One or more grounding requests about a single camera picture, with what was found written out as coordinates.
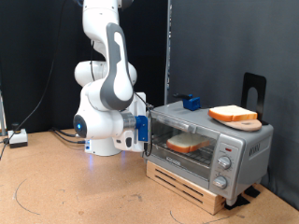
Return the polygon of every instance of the oven handle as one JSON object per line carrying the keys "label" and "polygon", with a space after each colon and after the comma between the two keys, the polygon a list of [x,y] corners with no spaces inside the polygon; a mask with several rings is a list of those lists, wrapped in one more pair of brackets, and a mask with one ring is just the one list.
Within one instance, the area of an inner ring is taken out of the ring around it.
{"label": "oven handle", "polygon": [[188,123],[185,123],[181,120],[167,119],[167,118],[164,118],[164,117],[161,117],[161,116],[157,116],[157,120],[162,124],[171,126],[173,128],[176,128],[176,129],[180,129],[180,130],[182,130],[186,133],[196,133],[196,127],[195,126],[193,126],[191,124],[188,124]]}

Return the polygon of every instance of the toast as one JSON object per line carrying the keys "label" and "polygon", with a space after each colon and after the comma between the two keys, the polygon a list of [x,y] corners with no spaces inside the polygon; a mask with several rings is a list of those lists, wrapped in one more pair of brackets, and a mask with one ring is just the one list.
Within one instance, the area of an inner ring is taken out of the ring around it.
{"label": "toast", "polygon": [[221,121],[240,121],[257,119],[258,114],[237,105],[218,106],[208,110],[208,115]]}
{"label": "toast", "polygon": [[189,153],[200,147],[207,147],[209,145],[209,141],[199,134],[181,133],[168,139],[166,144],[167,147],[176,152]]}

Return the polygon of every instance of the wooden crate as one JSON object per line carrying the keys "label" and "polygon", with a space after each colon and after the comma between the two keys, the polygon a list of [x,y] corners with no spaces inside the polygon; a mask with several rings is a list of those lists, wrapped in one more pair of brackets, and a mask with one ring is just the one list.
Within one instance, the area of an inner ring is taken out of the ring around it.
{"label": "wooden crate", "polygon": [[224,207],[225,198],[203,189],[150,161],[148,161],[147,176],[212,215],[215,215]]}

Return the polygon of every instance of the wooden table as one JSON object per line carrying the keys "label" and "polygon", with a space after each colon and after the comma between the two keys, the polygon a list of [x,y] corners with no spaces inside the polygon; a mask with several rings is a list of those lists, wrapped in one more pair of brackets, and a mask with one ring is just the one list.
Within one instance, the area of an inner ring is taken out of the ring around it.
{"label": "wooden table", "polygon": [[212,216],[147,178],[139,153],[98,157],[53,133],[28,138],[0,161],[1,224],[299,223],[298,211],[262,186],[250,204]]}

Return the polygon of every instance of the black curtain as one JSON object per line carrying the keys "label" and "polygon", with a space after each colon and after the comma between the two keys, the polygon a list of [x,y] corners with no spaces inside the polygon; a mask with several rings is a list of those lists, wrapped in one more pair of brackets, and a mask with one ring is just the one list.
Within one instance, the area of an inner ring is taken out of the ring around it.
{"label": "black curtain", "polygon": [[[267,79],[263,119],[274,127],[263,184],[299,208],[299,2],[172,0],[169,102],[240,105],[246,72]],[[249,98],[256,105],[256,92]]]}
{"label": "black curtain", "polygon": [[[0,6],[0,75],[7,128],[22,122],[36,107],[45,89],[56,45],[64,0],[4,1]],[[120,11],[129,62],[138,73],[135,91],[148,102],[164,100],[167,0],[138,0]],[[82,8],[67,0],[49,89],[41,106],[24,124],[28,133],[51,126],[72,128],[81,87],[76,65],[91,59],[91,44],[82,29]],[[103,60],[96,52],[95,60]]]}

